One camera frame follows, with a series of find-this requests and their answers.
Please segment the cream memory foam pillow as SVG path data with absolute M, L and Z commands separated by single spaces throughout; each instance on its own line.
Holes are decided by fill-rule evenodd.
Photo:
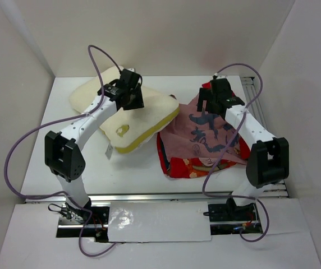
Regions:
M 104 84 L 119 78 L 117 67 L 113 66 L 101 73 Z M 72 92 L 69 102 L 72 109 L 82 113 L 94 100 L 100 90 L 100 81 L 94 77 Z M 123 110 L 108 118 L 100 129 L 109 139 L 111 145 L 120 154 L 128 154 L 148 142 L 157 132 L 167 126 L 179 113 L 177 99 L 151 89 L 141 87 L 144 107 L 135 110 Z

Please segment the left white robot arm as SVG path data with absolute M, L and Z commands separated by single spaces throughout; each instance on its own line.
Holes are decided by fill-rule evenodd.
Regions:
M 45 135 L 45 164 L 66 192 L 71 216 L 80 224 L 88 222 L 92 212 L 91 200 L 82 180 L 86 166 L 82 150 L 102 123 L 121 108 L 134 110 L 144 107 L 142 83 L 140 74 L 131 69 L 122 70 L 119 78 L 101 86 L 81 118 L 57 133 L 50 131 Z

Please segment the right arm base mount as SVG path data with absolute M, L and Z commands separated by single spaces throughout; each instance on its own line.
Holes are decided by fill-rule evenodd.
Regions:
M 262 234 L 258 209 L 255 203 L 236 206 L 233 199 L 224 203 L 209 203 L 208 210 L 203 213 L 209 218 L 211 235 Z

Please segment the red printed pillowcase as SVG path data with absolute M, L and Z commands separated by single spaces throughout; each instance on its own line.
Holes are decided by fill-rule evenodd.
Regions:
M 198 97 L 180 104 L 178 115 L 157 134 L 160 167 L 169 178 L 206 176 L 235 132 L 221 116 L 197 111 Z

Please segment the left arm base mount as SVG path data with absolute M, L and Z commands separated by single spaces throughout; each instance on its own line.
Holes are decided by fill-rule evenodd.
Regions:
M 57 238 L 78 238 L 83 228 L 82 238 L 91 238 L 98 243 L 108 243 L 109 206 L 93 206 L 91 219 L 86 223 L 89 214 L 80 216 L 73 213 L 66 205 L 51 203 L 48 211 L 58 214 Z

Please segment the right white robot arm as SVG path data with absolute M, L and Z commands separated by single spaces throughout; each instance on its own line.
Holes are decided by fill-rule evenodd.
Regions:
M 268 132 L 248 111 L 241 98 L 236 96 L 226 78 L 214 76 L 208 88 L 199 90 L 197 111 L 217 114 L 235 130 L 249 148 L 246 158 L 246 178 L 232 192 L 232 202 L 226 206 L 226 214 L 237 220 L 245 213 L 245 206 L 253 203 L 270 185 L 289 176 L 289 143 Z

